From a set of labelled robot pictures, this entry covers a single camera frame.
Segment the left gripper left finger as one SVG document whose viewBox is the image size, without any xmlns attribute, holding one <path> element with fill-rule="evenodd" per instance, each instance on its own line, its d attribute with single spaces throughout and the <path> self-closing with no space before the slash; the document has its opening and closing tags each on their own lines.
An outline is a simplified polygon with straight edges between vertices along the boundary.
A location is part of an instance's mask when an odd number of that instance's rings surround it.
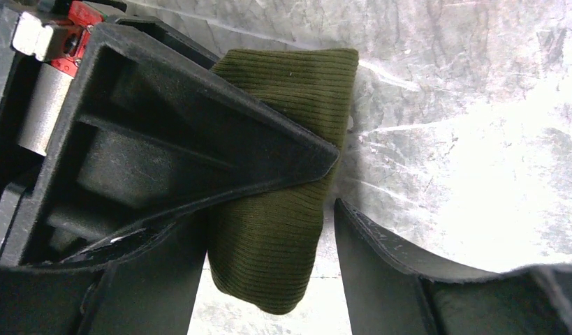
<svg viewBox="0 0 572 335">
<path fill-rule="evenodd" d="M 192 214 L 65 262 L 0 266 L 0 334 L 186 334 L 206 238 Z"/>
</svg>

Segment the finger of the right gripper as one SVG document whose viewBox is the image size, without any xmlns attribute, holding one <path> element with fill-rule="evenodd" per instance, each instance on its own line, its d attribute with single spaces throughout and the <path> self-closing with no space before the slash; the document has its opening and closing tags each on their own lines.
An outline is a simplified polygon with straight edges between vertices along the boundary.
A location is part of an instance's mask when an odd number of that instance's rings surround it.
<svg viewBox="0 0 572 335">
<path fill-rule="evenodd" d="M 157 22 L 104 22 L 73 77 L 0 23 L 0 265 L 142 249 L 172 218 L 317 181 L 339 157 Z"/>
</svg>

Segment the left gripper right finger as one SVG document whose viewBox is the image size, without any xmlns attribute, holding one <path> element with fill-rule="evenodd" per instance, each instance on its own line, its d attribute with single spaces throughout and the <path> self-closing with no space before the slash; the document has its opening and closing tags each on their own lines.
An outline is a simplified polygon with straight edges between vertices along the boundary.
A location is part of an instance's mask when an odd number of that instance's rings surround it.
<svg viewBox="0 0 572 335">
<path fill-rule="evenodd" d="M 334 222 L 354 334 L 572 334 L 572 265 L 462 265 L 340 199 Z"/>
</svg>

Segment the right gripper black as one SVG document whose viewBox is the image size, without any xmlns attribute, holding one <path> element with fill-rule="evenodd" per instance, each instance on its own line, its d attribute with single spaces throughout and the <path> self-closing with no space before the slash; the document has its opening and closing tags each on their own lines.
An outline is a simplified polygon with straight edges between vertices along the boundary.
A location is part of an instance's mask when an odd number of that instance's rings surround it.
<svg viewBox="0 0 572 335">
<path fill-rule="evenodd" d="M 10 43 L 22 11 L 0 19 L 0 259 L 41 258 L 54 233 L 98 241 L 148 208 L 209 202 L 218 193 L 203 168 L 218 160 L 179 145 L 178 114 L 154 89 L 185 79 L 171 64 L 135 63 L 103 49 L 92 62 L 88 112 L 54 129 L 72 75 Z"/>
</svg>

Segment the olive green underwear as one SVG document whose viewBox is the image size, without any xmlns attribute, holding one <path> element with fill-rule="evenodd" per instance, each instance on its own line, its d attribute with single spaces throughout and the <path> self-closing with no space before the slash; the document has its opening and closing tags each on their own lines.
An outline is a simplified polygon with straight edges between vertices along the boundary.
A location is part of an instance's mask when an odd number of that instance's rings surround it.
<svg viewBox="0 0 572 335">
<path fill-rule="evenodd" d="M 359 55 L 351 48 L 233 49 L 212 71 L 337 148 L 348 128 Z M 212 208 L 208 260 L 224 294 L 273 315 L 304 297 L 335 171 L 308 184 Z"/>
</svg>

